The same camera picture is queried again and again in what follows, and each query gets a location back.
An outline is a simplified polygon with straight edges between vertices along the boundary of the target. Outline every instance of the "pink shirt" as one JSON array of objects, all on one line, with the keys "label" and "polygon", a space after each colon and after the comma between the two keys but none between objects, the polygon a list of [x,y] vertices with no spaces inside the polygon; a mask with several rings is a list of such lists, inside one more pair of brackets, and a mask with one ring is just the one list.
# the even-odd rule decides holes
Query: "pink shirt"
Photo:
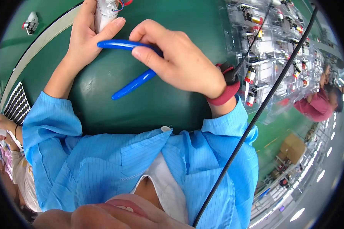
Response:
[{"label": "pink shirt", "polygon": [[329,103],[329,98],[324,89],[320,89],[320,91],[312,97],[310,103],[308,103],[305,98],[295,102],[294,108],[315,122],[321,122],[330,118],[333,112]]}]

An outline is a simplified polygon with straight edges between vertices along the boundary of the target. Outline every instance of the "person's left hand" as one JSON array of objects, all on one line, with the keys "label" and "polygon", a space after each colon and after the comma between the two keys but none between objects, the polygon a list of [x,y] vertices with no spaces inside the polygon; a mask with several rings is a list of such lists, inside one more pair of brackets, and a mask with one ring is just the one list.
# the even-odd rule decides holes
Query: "person's left hand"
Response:
[{"label": "person's left hand", "polygon": [[96,7],[97,0],[85,0],[74,19],[69,49],[65,58],[76,71],[80,71],[91,63],[102,50],[97,47],[97,43],[112,39],[122,29],[126,21],[119,17],[106,25],[99,34],[96,34],[94,28]]}]

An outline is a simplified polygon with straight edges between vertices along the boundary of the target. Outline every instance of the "lips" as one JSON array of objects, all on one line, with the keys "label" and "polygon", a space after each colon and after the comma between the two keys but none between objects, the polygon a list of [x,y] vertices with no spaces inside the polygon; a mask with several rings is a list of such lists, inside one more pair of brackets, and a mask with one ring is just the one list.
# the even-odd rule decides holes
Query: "lips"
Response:
[{"label": "lips", "polygon": [[128,211],[128,212],[137,214],[141,217],[144,217],[146,219],[149,219],[147,213],[141,207],[139,207],[139,205],[135,204],[134,202],[130,200],[112,199],[112,200],[106,201],[105,204],[116,206],[124,211]]}]

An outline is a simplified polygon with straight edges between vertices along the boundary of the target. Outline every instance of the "red wristband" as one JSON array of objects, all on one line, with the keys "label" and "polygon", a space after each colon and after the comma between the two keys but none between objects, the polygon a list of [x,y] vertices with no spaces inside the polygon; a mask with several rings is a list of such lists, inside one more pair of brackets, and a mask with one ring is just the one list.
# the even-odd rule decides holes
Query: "red wristband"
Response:
[{"label": "red wristband", "polygon": [[214,106],[220,106],[228,102],[239,90],[240,82],[236,82],[233,85],[226,86],[226,89],[224,90],[223,94],[221,94],[218,98],[208,98],[206,97],[206,100],[214,105]]}]

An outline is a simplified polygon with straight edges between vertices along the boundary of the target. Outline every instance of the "blue plier handle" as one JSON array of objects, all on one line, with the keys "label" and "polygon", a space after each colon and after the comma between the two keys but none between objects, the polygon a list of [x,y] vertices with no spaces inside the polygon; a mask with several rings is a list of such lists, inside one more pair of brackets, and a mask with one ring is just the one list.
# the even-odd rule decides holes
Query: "blue plier handle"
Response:
[{"label": "blue plier handle", "polygon": [[[128,40],[107,40],[107,41],[101,41],[97,43],[97,46],[100,48],[115,48],[115,49],[124,49],[124,50],[129,50],[131,51],[133,48],[137,46],[144,46],[151,48],[154,50],[160,57],[163,57],[163,53],[159,48],[156,48],[151,45],[143,44],[140,42],[135,42],[135,41],[128,41]],[[129,84],[121,88],[119,91],[117,91],[115,94],[113,94],[112,99],[116,100],[119,99],[133,90],[137,89],[140,87],[143,83],[146,81],[150,80],[156,75],[156,73],[148,69],[145,72],[143,72],[140,76],[136,77],[133,81],[131,81]]]}]

